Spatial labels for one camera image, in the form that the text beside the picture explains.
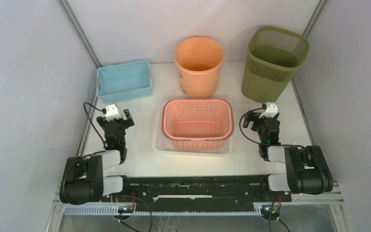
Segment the white plastic basket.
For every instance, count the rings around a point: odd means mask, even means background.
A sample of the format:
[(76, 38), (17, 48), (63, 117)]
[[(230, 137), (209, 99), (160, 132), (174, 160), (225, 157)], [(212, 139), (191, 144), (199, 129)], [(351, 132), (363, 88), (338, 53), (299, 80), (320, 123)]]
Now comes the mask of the white plastic basket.
[(153, 131), (153, 149), (164, 154), (172, 155), (194, 155), (194, 156), (222, 156), (227, 155), (232, 150), (232, 136), (218, 150), (203, 150), (203, 151), (182, 151), (174, 147), (173, 143), (165, 138), (161, 131), (162, 109), (167, 102), (161, 103), (160, 110), (156, 118)]

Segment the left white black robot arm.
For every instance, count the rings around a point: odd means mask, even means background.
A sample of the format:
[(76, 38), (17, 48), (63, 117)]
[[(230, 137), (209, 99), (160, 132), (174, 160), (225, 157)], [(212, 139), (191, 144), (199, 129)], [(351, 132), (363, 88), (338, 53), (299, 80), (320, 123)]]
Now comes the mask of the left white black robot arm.
[(106, 110), (105, 116), (97, 117), (104, 130), (104, 150), (67, 159), (59, 190), (62, 203), (81, 205), (98, 202), (109, 194), (121, 202), (131, 197), (132, 189), (123, 183), (122, 176), (106, 176), (104, 173), (126, 160), (126, 129), (134, 126), (134, 121), (128, 109), (124, 110), (124, 114)]

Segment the pink plastic basket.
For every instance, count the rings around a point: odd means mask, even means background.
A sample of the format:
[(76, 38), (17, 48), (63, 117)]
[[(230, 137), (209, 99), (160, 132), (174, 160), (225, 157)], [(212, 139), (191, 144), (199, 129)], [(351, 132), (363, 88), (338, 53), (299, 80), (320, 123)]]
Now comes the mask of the pink plastic basket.
[(162, 109), (162, 134), (178, 150), (221, 149), (234, 129), (232, 107), (223, 99), (175, 99)]

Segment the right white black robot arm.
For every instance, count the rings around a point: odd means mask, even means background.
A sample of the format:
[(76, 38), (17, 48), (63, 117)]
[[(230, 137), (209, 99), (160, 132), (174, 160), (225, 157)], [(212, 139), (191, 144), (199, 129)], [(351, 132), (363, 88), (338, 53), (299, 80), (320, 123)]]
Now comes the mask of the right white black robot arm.
[(239, 129), (250, 127), (259, 141), (259, 156), (267, 162), (285, 166), (283, 174), (271, 174), (260, 187), (260, 196), (273, 201), (279, 192), (319, 195), (332, 191), (333, 177), (318, 145), (301, 146), (282, 144), (279, 141), (280, 121), (278, 116), (265, 117), (254, 110), (241, 116)]

